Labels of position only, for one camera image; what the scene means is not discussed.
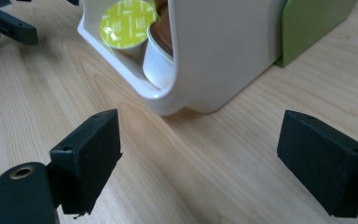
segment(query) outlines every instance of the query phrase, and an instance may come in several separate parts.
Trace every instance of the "table surface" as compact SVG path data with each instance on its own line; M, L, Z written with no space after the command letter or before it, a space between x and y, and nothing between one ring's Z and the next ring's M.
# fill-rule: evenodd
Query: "table surface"
M118 108L124 151L90 216L61 223L358 223L330 217L277 158L286 109L358 141L358 3L285 68L272 65L215 113L152 114L77 33L82 6L5 8L39 45L0 38L0 174L48 151L89 116Z

